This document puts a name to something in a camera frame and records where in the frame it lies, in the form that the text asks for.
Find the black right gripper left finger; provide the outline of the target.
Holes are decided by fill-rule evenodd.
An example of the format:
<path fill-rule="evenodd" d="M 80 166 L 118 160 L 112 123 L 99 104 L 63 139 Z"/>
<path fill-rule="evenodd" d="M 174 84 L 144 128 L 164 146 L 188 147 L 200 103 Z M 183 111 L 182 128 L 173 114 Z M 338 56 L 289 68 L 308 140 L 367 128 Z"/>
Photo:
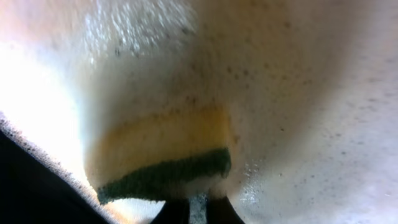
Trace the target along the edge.
<path fill-rule="evenodd" d="M 150 224 L 189 224 L 190 205 L 187 199 L 166 201 Z"/>

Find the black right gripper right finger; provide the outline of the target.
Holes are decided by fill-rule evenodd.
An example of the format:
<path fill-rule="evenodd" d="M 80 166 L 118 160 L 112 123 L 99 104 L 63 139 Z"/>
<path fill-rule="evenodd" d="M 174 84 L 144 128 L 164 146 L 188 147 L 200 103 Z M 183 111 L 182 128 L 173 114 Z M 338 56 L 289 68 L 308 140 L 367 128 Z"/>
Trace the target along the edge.
<path fill-rule="evenodd" d="M 206 203 L 207 224 L 244 224 L 228 197 L 211 198 Z"/>

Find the green and yellow sponge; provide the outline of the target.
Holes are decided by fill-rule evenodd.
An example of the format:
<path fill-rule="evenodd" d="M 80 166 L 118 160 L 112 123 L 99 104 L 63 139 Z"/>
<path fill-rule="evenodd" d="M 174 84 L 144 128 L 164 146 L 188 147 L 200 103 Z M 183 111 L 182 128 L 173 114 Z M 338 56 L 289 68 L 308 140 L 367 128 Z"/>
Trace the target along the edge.
<path fill-rule="evenodd" d="M 230 138 L 229 114 L 220 106 L 153 114 L 94 141 L 85 174 L 102 204 L 186 198 L 227 178 Z"/>

